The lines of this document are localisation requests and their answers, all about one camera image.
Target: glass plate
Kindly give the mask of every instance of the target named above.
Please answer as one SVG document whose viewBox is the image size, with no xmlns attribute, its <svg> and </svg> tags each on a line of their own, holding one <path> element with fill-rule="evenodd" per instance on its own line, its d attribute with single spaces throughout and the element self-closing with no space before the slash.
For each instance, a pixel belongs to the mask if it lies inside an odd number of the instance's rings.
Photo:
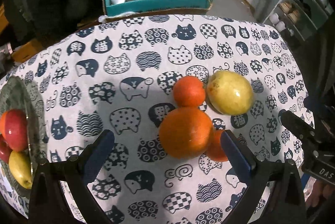
<svg viewBox="0 0 335 224">
<path fill-rule="evenodd" d="M 40 131 L 39 117 L 32 105 L 29 93 L 22 79 L 17 76 L 11 76 L 7 83 L 2 87 L 0 93 L 0 116 L 10 109 L 21 109 L 26 113 L 27 118 L 27 135 L 28 135 L 28 149 L 25 151 L 29 154 L 31 161 L 31 175 L 34 177 L 37 161 L 41 155 L 41 151 L 46 151 L 46 144 L 41 140 L 45 138 L 45 131 Z M 17 191 L 21 197 L 29 198 L 30 190 L 22 187 L 13 177 L 9 170 L 9 165 L 4 161 L 1 165 L 4 169 L 6 177 L 11 186 Z"/>
</svg>

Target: person's hand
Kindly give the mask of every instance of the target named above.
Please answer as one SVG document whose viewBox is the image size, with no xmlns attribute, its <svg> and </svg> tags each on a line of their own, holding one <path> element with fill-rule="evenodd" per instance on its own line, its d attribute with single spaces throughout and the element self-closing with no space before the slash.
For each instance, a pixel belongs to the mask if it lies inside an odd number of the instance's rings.
<svg viewBox="0 0 335 224">
<path fill-rule="evenodd" d="M 319 204 L 321 196 L 323 196 L 325 199 L 328 199 L 334 190 L 334 186 L 316 180 L 313 185 L 312 193 L 306 200 L 306 208 L 309 208 L 310 206 L 316 207 Z"/>
</svg>

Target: apple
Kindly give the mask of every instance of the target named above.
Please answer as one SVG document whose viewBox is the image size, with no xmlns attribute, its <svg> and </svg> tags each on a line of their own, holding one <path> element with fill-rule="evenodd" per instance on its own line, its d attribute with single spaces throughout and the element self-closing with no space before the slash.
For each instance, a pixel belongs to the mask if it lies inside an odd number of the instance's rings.
<svg viewBox="0 0 335 224">
<path fill-rule="evenodd" d="M 0 159 L 8 164 L 10 153 L 12 149 L 7 144 L 6 140 L 2 135 L 0 135 Z"/>
<path fill-rule="evenodd" d="M 208 81 L 206 91 L 213 107 L 222 114 L 244 114 L 254 104 L 254 92 L 249 81 L 235 72 L 215 72 Z"/>
<path fill-rule="evenodd" d="M 32 177 L 29 157 L 24 152 L 13 150 L 9 156 L 8 165 L 15 180 L 22 187 L 31 189 Z"/>
<path fill-rule="evenodd" d="M 4 125 L 0 128 L 4 128 L 4 138 L 8 145 L 17 152 L 25 150 L 28 147 L 25 112 L 19 109 L 12 109 L 4 114 L 4 121 L 0 120 Z"/>
</svg>

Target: cat print tablecloth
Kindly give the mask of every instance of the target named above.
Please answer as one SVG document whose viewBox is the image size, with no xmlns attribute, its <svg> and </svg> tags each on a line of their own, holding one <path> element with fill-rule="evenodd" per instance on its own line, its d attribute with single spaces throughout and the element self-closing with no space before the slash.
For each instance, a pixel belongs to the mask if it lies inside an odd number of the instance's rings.
<svg viewBox="0 0 335 224">
<path fill-rule="evenodd" d="M 115 146 L 98 177 L 88 185 L 115 223 L 220 223 L 246 185 L 229 162 L 201 155 L 177 160 L 157 137 L 166 114 L 177 106 L 172 90 L 183 76 L 206 85 L 217 70 L 247 78 L 255 103 L 245 114 L 199 108 L 216 129 L 230 129 L 255 154 L 270 161 L 304 159 L 301 142 L 281 125 L 290 110 L 313 126 L 304 107 L 304 81 L 292 54 L 270 26 L 207 15 L 137 17 L 72 34 L 8 74 L 20 76 L 40 116 L 35 157 L 64 161 L 80 154 L 103 129 Z M 28 200 L 0 183 L 4 197 L 22 214 Z M 66 183 L 64 195 L 75 218 L 84 221 Z M 252 219 L 269 195 L 266 188 Z"/>
</svg>

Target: teal box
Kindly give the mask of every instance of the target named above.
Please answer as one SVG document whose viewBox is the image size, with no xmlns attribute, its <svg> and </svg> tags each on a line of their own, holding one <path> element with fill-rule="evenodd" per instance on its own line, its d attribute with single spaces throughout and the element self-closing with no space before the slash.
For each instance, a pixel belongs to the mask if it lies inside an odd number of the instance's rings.
<svg viewBox="0 0 335 224">
<path fill-rule="evenodd" d="M 108 16 L 116 16 L 124 12 L 150 12 L 168 9 L 204 9 L 208 10 L 213 0 L 134 0 L 112 5 L 110 0 L 104 0 Z"/>
</svg>

